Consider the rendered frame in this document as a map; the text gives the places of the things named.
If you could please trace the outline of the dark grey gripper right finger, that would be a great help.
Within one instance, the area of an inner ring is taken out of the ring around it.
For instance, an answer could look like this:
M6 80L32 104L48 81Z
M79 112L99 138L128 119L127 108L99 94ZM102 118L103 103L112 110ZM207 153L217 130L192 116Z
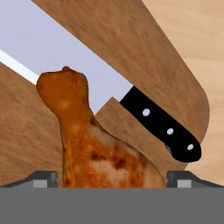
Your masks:
M224 188L224 185L198 178L190 171L168 171L166 177L170 188Z

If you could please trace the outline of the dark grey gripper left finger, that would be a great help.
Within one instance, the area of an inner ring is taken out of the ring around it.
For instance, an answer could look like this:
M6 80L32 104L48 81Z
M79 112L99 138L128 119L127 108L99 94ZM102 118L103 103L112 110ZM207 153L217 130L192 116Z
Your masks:
M57 171L34 171L26 178L11 182L3 187L57 188L57 179Z

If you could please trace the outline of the brown roasted chicken drumstick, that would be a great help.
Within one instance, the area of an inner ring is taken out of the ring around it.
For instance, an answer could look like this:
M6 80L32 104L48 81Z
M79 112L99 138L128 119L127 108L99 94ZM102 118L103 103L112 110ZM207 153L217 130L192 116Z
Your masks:
M67 66L45 72L36 89L59 120L64 187L165 187L151 161L96 121L84 74Z

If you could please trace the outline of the brown wooden cutting board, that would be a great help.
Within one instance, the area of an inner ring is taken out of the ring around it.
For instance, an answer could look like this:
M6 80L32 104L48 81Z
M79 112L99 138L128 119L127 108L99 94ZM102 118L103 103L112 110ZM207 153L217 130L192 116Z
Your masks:
M153 99L201 144L208 127L208 99L142 0L32 0L41 10ZM3 79L24 96L25 115L12 113L20 145L30 152L26 171L62 173L62 143L57 117L42 102L36 83L5 67ZM96 121L111 135L141 152L161 173L185 171L188 162L173 158L118 100L110 98Z

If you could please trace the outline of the black-handled kitchen knife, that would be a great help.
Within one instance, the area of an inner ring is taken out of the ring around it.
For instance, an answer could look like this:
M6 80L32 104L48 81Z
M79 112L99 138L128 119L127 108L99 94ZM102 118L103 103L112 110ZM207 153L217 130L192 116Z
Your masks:
M32 0L0 0L0 62L35 84L64 66L87 77L89 104L98 112L115 98L179 162L200 160L200 142L173 116L79 41Z

